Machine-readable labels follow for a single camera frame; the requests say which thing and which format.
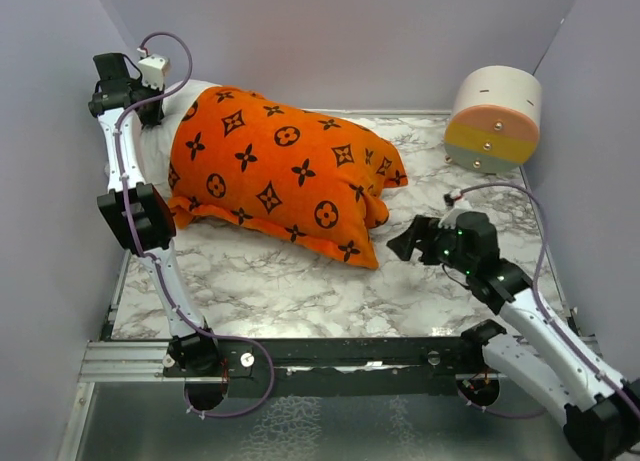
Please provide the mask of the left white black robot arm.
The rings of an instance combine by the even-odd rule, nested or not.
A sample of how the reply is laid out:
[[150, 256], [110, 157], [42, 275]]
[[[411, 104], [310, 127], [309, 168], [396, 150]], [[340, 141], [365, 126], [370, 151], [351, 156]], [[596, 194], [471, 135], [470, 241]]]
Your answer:
[[123, 53], [104, 53], [93, 63], [99, 79], [88, 109], [102, 129], [109, 163], [108, 187], [97, 199], [98, 209], [121, 247], [145, 267], [159, 296], [171, 335], [166, 368], [210, 375], [221, 367], [221, 352], [181, 276], [169, 207], [146, 181], [138, 160], [143, 130], [164, 117], [169, 61], [142, 53], [132, 62]]

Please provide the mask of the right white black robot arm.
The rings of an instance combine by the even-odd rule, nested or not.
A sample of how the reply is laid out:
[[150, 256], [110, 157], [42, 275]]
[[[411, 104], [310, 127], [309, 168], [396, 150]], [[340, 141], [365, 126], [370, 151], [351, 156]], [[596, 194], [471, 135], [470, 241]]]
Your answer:
[[562, 428], [582, 460], [612, 460], [639, 442], [639, 383], [592, 351], [543, 301], [531, 278], [500, 254], [486, 214], [454, 209], [445, 218], [417, 216], [388, 241], [402, 261], [420, 251], [424, 265], [463, 274], [469, 291], [528, 342], [517, 347], [493, 321], [464, 332], [459, 348], [469, 371], [486, 367], [515, 382]]

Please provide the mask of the orange patterned fleece pillowcase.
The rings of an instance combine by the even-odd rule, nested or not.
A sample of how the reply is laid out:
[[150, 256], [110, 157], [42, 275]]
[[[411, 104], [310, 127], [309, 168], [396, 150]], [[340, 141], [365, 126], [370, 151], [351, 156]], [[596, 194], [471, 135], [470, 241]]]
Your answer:
[[179, 228], [215, 217], [376, 269], [381, 193], [408, 178], [396, 147], [361, 125], [211, 86], [179, 117], [168, 183]]

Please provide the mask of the white pillow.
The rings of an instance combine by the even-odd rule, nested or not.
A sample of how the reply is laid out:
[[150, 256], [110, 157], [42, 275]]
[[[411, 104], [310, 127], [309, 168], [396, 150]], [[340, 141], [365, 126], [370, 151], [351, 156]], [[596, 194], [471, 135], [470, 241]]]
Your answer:
[[[161, 124], [142, 129], [140, 136], [136, 139], [136, 159], [141, 163], [144, 180], [153, 184], [164, 198], [168, 198], [171, 192], [168, 182], [169, 159], [177, 128], [198, 96], [210, 87], [218, 87], [218, 84], [189, 80], [176, 94], [163, 99], [164, 118]], [[109, 167], [105, 168], [105, 172], [109, 175], [107, 190], [117, 185], [121, 186], [119, 176], [112, 174], [112, 171], [117, 168], [117, 160], [111, 133], [121, 112], [122, 109], [110, 110], [98, 117], [108, 153]]]

